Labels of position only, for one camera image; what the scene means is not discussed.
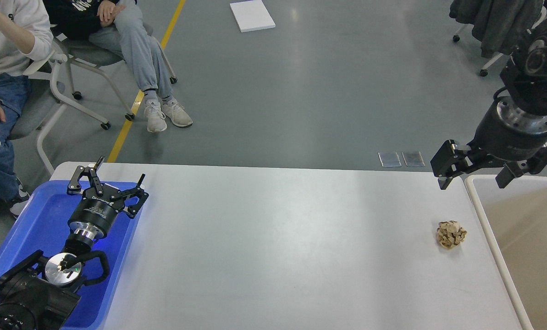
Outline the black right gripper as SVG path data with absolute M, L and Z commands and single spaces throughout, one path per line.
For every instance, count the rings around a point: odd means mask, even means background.
M 510 96 L 496 98 L 473 140 L 445 140 L 430 164 L 441 190 L 477 168 L 503 167 L 496 176 L 499 188 L 525 173 L 537 175 L 547 165 L 547 115 L 527 113 Z

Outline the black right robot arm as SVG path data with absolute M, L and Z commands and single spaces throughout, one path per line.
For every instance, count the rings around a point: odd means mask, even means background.
M 497 185 L 537 175 L 547 165 L 547 18 L 521 34 L 500 73 L 503 90 L 466 145 L 446 140 L 431 159 L 432 172 L 445 190 L 463 174 L 502 168 Z

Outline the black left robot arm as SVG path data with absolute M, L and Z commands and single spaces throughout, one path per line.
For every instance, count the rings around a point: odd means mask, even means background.
M 39 188 L 0 250 L 0 330 L 86 328 L 108 309 L 137 217 L 149 194 L 103 183 L 103 163 L 79 165 Z

